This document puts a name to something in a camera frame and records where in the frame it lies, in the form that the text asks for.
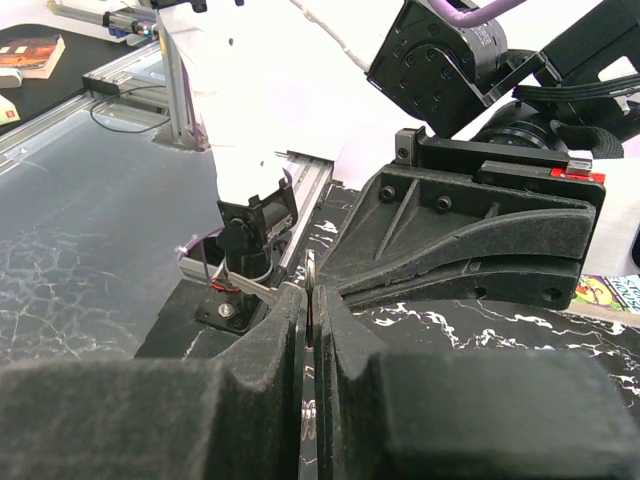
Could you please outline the large metal keyring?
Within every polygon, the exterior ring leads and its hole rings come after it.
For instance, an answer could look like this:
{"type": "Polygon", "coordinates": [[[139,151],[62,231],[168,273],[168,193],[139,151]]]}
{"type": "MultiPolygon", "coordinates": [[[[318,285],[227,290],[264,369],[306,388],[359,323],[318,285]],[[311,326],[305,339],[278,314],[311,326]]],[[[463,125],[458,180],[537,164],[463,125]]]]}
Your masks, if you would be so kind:
{"type": "Polygon", "coordinates": [[[315,359],[314,359],[314,320],[313,290],[316,283],[315,252],[307,249],[303,260],[304,289],[307,294],[307,319],[305,324],[305,347],[303,360],[303,394],[301,406],[301,440],[316,438],[316,401],[315,401],[315,359]]]}

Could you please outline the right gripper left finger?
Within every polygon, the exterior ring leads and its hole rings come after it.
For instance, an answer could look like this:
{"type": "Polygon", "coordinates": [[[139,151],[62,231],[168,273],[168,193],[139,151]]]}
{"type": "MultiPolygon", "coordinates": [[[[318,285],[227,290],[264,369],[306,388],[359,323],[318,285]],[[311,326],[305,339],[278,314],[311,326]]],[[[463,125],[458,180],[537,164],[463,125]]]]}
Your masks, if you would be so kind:
{"type": "Polygon", "coordinates": [[[211,360],[25,361],[1,373],[5,479],[294,479],[305,292],[211,360]]]}

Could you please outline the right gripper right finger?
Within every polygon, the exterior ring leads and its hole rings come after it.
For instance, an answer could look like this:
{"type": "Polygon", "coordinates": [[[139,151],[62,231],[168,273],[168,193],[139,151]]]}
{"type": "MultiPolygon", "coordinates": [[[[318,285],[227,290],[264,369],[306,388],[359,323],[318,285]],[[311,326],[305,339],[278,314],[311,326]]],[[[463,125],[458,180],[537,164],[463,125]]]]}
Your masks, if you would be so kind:
{"type": "Polygon", "coordinates": [[[322,479],[635,479],[639,429],[607,372],[567,351],[390,348],[313,294],[322,479]]]}

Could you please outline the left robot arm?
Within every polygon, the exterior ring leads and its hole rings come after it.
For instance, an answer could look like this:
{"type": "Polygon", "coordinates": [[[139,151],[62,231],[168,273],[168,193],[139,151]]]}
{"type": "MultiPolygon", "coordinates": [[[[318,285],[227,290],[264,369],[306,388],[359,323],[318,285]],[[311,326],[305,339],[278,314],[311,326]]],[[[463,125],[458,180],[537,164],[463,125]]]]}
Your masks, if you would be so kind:
{"type": "Polygon", "coordinates": [[[219,245],[290,211],[276,149],[367,175],[317,267],[350,305],[564,308],[639,273],[635,1],[156,1],[212,148],[219,245]]]}

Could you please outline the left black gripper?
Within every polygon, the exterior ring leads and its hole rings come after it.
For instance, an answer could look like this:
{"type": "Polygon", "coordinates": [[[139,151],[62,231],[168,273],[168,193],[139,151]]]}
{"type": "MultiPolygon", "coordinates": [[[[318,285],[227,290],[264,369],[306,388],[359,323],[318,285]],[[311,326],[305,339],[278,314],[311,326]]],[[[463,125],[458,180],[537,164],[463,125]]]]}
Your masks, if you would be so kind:
{"type": "Polygon", "coordinates": [[[397,165],[365,184],[319,261],[318,284],[356,308],[570,304],[605,198],[602,174],[579,170],[565,152],[424,128],[398,131],[395,153],[397,165]]]}

